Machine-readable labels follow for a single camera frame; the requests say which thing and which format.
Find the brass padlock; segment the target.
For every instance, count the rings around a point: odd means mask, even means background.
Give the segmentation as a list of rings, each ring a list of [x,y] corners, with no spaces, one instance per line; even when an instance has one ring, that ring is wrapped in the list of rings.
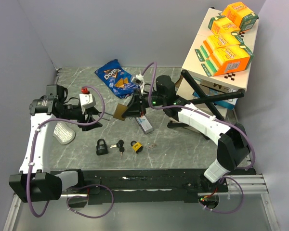
[[[114,119],[125,121],[126,118],[124,118],[122,115],[125,113],[127,108],[127,106],[118,103],[114,113],[105,112],[105,114],[113,117]]]

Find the black padlock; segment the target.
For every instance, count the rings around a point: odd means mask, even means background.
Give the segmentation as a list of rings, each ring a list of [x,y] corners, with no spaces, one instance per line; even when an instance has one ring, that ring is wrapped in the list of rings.
[[[108,154],[107,144],[104,139],[99,139],[97,141],[96,154],[98,156]]]

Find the black headed keys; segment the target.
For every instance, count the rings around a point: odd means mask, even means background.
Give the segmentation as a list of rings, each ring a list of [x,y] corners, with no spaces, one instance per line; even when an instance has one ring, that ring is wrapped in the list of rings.
[[[119,140],[116,144],[111,145],[110,148],[118,148],[120,152],[120,158],[123,158],[123,153],[125,151],[123,140]]]

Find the yellow padlock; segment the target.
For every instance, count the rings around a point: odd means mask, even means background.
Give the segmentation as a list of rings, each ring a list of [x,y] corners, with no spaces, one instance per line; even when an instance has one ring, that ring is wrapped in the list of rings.
[[[135,153],[140,153],[143,150],[143,146],[137,141],[131,141],[131,147]]]

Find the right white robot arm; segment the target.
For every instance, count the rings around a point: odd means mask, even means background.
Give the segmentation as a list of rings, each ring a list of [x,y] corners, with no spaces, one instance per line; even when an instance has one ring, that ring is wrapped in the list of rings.
[[[176,93],[175,84],[169,76],[159,76],[156,85],[145,92],[142,75],[131,79],[138,86],[134,90],[131,101],[122,117],[141,117],[147,108],[163,110],[170,118],[192,127],[217,145],[217,157],[205,170],[201,179],[201,188],[213,191],[218,181],[226,174],[235,170],[252,151],[244,128],[240,124],[228,124],[216,117],[204,113],[190,101]]]

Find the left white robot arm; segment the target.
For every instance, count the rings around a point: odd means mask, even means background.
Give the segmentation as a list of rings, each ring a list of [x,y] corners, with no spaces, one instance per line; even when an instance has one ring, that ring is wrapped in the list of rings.
[[[48,85],[45,95],[34,99],[29,106],[31,130],[26,155],[18,174],[9,177],[9,186],[24,203],[57,200],[68,188],[74,193],[85,189],[80,169],[51,174],[50,145],[59,122],[70,122],[88,131],[102,126],[93,116],[102,117],[104,112],[95,108],[95,98],[87,87],[81,89],[77,105],[69,104],[67,96],[67,88]]]

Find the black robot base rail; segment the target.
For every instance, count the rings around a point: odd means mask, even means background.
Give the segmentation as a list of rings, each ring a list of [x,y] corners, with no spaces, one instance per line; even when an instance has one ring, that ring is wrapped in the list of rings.
[[[228,192],[227,183],[211,183],[204,169],[83,170],[90,189],[67,189],[63,196],[88,196],[90,205],[103,203],[172,202],[197,203],[199,196]]]

